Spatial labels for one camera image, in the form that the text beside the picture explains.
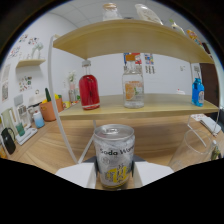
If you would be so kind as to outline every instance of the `aluminum can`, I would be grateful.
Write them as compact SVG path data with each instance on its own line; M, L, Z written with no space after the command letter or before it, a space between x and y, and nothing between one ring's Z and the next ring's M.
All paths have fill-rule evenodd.
M100 181L104 187L125 184L132 170L134 129L120 124L108 124L94 130L94 146Z

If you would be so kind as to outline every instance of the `glass bottle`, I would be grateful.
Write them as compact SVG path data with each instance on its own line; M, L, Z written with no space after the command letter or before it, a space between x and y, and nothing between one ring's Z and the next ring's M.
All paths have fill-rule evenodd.
M140 69L136 69L135 55L126 55L127 69L125 70L123 83L124 107L144 107L144 81Z
M92 110L100 107L100 98L98 93L97 79L90 74L91 62L85 60L82 62L84 75L79 80L79 92L82 108Z
M192 104L202 107L204 104L204 86L200 78L195 78L192 85Z
M115 3L107 3L103 5L103 21L122 19L121 14Z

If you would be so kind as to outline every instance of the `bottle cap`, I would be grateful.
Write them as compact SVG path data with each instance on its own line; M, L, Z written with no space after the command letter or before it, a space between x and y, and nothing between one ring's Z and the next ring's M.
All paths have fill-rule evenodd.
M82 62L82 67L86 67L86 66L90 66L91 65L91 61L90 60L85 60Z
M135 55L133 54L127 54L125 58L126 58L126 61L135 61Z
M115 3L107 3L103 5L104 9L115 9L117 8L117 5Z

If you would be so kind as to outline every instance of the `yellow object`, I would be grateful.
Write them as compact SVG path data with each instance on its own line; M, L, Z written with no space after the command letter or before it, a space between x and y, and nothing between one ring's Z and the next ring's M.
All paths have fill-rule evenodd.
M69 102L69 101L63 101L63 108L64 109L67 109L67 108L69 108L71 106L71 102Z
M0 146L0 158L7 159L7 155L2 146Z
M59 96L57 94L54 94L54 98L57 100L59 99Z
M47 103L47 99L43 100L42 103Z

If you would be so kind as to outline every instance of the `shelf board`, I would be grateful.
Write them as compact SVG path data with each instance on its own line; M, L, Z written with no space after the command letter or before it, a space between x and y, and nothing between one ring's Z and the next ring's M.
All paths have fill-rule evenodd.
M59 37L53 47L83 59L140 52L170 56L190 63L214 64L210 56L188 36L142 20L121 19L90 24Z
M29 60L21 60L18 62L16 68L26 67L26 66L37 66L45 62L45 59L29 59Z
M83 110L81 102L59 113L61 120L107 120L122 118L169 117L218 112L218 107L204 101L203 107L191 104L191 96L178 94L145 94L145 106L128 109L123 95L101 96L100 108Z

